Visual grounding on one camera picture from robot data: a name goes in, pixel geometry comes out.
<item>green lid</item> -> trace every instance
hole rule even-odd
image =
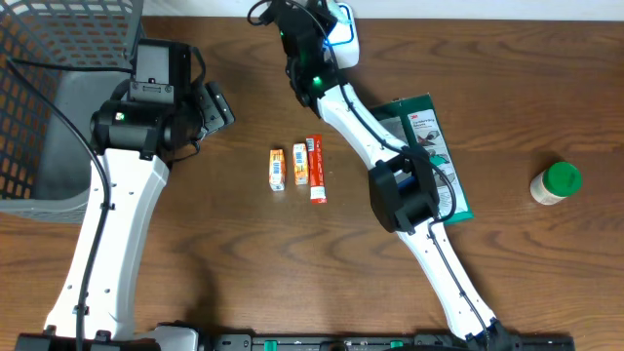
[[[583,185],[583,177],[574,165],[558,162],[544,173],[544,187],[561,197],[575,194]]]

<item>gray plastic basket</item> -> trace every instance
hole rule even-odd
[[[5,57],[74,66],[130,67],[142,0],[0,0],[0,212],[81,222],[89,155],[51,111],[9,73]],[[87,139],[92,114],[129,75],[26,67],[26,78]]]

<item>wooden table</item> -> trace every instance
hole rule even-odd
[[[151,37],[198,46],[238,120],[175,167],[149,229],[137,329],[182,319],[214,332],[444,330],[417,262],[369,205],[367,172],[299,106],[275,26],[244,19],[144,19]],[[360,20],[363,102],[430,93],[476,218],[448,228],[502,323],[569,332],[578,350],[624,348],[624,24]],[[329,203],[267,184],[268,150],[320,133]],[[530,180],[564,158],[578,195],[534,203]],[[0,215],[0,348],[38,332],[78,225]]]

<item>teal box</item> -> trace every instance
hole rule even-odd
[[[446,224],[474,218],[464,189],[459,181],[450,151],[445,142],[436,109],[429,95],[404,98],[373,108],[372,115],[393,136],[410,146],[422,145],[429,152],[429,160],[447,175],[457,197],[455,215]],[[440,215],[450,211],[450,194],[439,175],[434,179],[440,194]]]

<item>white backdrop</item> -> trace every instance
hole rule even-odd
[[[144,0],[146,16],[242,17],[254,0]],[[624,20],[624,0],[348,0],[356,18]]]

